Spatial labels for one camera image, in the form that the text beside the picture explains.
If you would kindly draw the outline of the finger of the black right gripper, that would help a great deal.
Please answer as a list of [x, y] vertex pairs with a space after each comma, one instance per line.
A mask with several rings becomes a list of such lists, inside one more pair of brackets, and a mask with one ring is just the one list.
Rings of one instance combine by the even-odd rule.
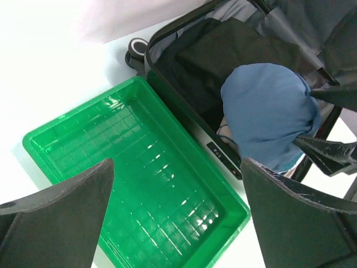
[[315, 89], [311, 96], [341, 108], [356, 108], [356, 83]]
[[301, 135], [295, 139], [295, 145], [327, 176], [356, 173], [356, 142], [342, 143]]

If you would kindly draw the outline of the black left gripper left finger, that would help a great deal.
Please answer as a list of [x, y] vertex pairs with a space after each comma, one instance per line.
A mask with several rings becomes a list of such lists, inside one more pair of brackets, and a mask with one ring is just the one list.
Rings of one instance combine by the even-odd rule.
[[114, 181], [105, 159], [1, 204], [1, 267], [91, 267]]

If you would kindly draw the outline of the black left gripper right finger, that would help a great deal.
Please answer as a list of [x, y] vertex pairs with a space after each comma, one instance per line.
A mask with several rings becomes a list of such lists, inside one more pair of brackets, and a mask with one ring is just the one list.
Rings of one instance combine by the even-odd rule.
[[356, 203], [252, 159], [240, 166], [266, 267], [356, 267]]

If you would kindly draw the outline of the space astronaut print suitcase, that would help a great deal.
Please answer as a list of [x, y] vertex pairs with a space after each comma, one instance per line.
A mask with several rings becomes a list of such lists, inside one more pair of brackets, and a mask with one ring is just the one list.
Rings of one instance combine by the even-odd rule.
[[355, 1], [212, 1], [131, 40], [125, 60], [237, 178], [244, 157], [299, 181], [311, 164], [356, 172], [322, 149], [356, 110]]

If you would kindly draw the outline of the black garment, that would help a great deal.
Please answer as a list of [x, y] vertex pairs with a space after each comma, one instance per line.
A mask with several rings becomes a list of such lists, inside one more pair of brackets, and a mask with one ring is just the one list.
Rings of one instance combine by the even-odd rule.
[[297, 45], [263, 37], [235, 18], [205, 19], [190, 27], [163, 50], [155, 66], [217, 130], [223, 118], [220, 87], [236, 67], [254, 63], [283, 65], [299, 74], [307, 71]]

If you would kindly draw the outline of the cream and teal towel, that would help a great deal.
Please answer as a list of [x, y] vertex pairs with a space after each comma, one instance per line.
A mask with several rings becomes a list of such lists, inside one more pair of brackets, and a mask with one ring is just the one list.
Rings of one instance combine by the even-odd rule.
[[[220, 126], [216, 134], [221, 138], [224, 143], [231, 147], [235, 152], [238, 152], [238, 147], [233, 141], [232, 134], [225, 117], [223, 117], [222, 121], [220, 122]], [[287, 178], [291, 178], [304, 157], [304, 153], [300, 153], [299, 155], [297, 155], [289, 164], [286, 164], [283, 167], [283, 171], [280, 172], [280, 174], [284, 175]]]

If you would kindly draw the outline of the blue cloth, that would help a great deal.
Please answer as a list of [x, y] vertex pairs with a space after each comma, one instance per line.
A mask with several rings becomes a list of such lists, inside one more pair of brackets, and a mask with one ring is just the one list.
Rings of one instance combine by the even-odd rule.
[[223, 113], [241, 158], [277, 173], [302, 151], [300, 135], [314, 136], [322, 119], [302, 76], [276, 64], [242, 65], [221, 87]]

